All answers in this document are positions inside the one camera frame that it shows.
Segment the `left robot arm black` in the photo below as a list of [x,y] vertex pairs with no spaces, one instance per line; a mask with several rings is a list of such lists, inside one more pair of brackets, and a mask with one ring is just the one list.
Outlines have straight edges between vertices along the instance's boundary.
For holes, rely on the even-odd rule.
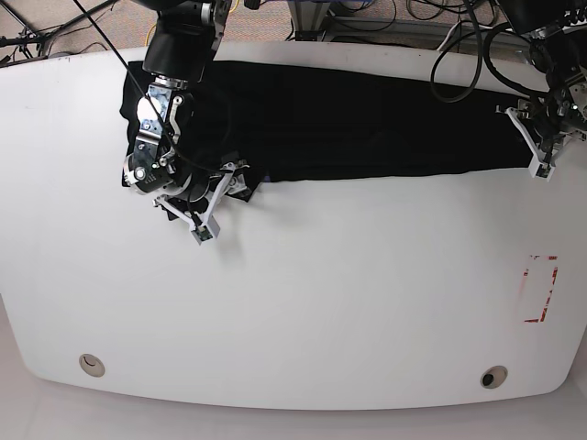
[[[584,1],[499,1],[506,22],[488,33],[483,59],[501,84],[524,97],[508,107],[509,117],[532,157],[534,177],[549,180],[572,139],[586,139],[586,3]],[[529,40],[529,62],[545,75],[539,92],[504,77],[491,61],[494,37],[506,30]]]

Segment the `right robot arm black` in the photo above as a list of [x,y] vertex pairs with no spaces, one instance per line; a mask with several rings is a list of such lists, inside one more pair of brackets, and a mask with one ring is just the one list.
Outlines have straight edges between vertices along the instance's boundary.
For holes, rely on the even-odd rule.
[[188,225],[198,244],[218,237],[214,211],[225,196],[251,194],[236,152],[205,160],[188,140],[194,119],[195,88],[224,37],[228,1],[147,1],[158,19],[142,68],[151,74],[139,87],[135,122],[122,182],[150,194],[155,206]]

